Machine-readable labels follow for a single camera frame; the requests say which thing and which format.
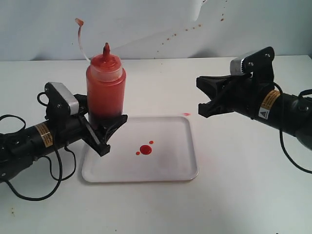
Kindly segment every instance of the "warning label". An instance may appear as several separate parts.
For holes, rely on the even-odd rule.
[[[44,123],[40,123],[40,124],[35,125],[35,128],[40,133],[41,138],[42,138],[43,143],[44,143],[46,148],[53,145],[53,139],[52,139],[52,135],[50,133],[50,130],[48,129],[48,127]]]
[[[278,90],[270,91],[266,97],[263,99],[260,109],[259,109],[259,117],[268,119],[270,110],[276,101],[276,99],[280,96],[280,92]]]

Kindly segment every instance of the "screw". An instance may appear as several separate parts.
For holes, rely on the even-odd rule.
[[[308,107],[307,106],[298,106],[299,111],[308,111]]]

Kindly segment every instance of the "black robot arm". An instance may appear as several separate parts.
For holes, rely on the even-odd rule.
[[[44,94],[49,99],[47,104],[40,100],[40,96]],[[84,116],[88,113],[87,96],[72,95],[62,83],[47,83],[45,91],[37,99],[46,106],[45,122],[25,128],[26,123],[20,117],[0,117],[0,120],[17,117],[24,123],[24,127],[15,133],[0,134],[0,182],[10,184],[10,179],[34,161],[53,151],[58,154],[58,149],[67,149],[69,144],[80,139],[99,156],[103,156],[110,151],[110,145],[107,144],[109,138],[127,121],[127,115],[121,115],[103,120],[97,129],[93,129]]]
[[[237,112],[280,131],[280,142],[287,158],[300,170],[287,153],[282,133],[290,134],[312,150],[312,94],[305,90],[298,96],[283,93],[274,83],[272,61],[274,50],[264,48],[231,61],[229,76],[196,79],[196,86],[210,102],[198,105],[198,113],[206,118]]]

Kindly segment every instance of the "yellow label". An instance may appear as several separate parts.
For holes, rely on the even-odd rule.
[[[261,107],[269,111],[280,95],[281,94],[278,90],[270,91],[262,101]]]
[[[46,148],[53,145],[53,139],[52,139],[52,135],[50,133],[50,130],[48,129],[48,127],[44,123],[40,123],[40,124],[35,125],[35,128],[40,133],[41,138],[42,138],[43,143],[44,143]]]

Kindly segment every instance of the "red bottle cap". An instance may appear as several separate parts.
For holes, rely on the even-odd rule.
[[[121,60],[110,54],[109,44],[105,43],[103,54],[94,56],[90,65],[91,75],[104,82],[112,82],[122,76]]]

